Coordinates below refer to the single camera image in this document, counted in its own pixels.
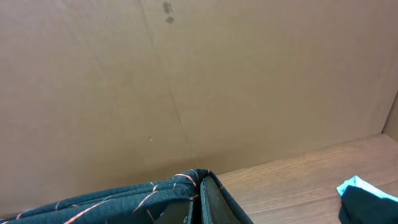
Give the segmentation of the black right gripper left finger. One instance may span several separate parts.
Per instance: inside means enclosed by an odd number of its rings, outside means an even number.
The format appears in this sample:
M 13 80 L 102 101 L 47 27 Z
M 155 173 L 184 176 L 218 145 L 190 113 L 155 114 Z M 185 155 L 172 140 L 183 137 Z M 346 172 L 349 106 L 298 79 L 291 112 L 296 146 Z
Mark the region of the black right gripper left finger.
M 176 201 L 169 204 L 154 224 L 192 224 L 193 201 Z

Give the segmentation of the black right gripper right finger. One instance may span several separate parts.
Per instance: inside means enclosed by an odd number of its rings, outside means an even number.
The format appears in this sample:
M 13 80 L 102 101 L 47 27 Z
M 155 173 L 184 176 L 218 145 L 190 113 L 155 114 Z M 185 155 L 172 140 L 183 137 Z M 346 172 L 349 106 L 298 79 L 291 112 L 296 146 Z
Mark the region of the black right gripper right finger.
M 242 224 L 241 210 L 225 189 L 220 189 L 212 176 L 200 184 L 201 220 L 203 224 Z

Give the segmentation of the black printed cycling jersey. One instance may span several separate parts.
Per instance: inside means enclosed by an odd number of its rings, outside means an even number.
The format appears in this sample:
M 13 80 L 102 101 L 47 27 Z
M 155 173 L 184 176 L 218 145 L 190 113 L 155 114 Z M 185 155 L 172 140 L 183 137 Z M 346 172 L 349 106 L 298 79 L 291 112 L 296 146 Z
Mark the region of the black printed cycling jersey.
M 169 204 L 184 200 L 194 203 L 193 223 L 202 223 L 200 184 L 208 176 L 225 189 L 212 171 L 190 169 L 167 180 L 59 200 L 3 218 L 1 223 L 154 223 Z M 241 222 L 251 224 L 252 220 L 241 207 L 240 210 Z

